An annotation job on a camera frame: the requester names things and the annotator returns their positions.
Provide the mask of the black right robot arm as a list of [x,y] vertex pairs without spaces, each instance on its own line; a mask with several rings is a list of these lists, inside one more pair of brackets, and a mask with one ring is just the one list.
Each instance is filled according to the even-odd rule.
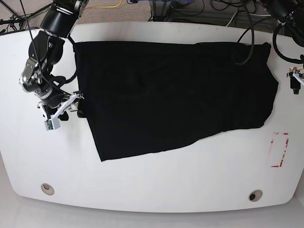
[[62,58],[65,40],[74,44],[70,34],[87,4],[86,0],[53,1],[41,22],[41,30],[31,38],[28,60],[19,82],[26,92],[33,92],[40,99],[38,107],[49,128],[54,128],[56,120],[67,121],[67,109],[81,99],[78,92],[70,94],[61,88],[71,83],[77,74],[67,79],[53,76],[51,72]]

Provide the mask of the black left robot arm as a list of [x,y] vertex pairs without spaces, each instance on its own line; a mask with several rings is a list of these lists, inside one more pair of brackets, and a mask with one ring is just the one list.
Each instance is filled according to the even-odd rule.
[[294,42],[304,46],[304,2],[302,0],[261,0],[261,5],[279,24],[273,33],[273,48],[276,54],[286,62],[303,65],[304,56],[299,59],[284,56],[278,49],[276,38],[282,28],[286,28]]

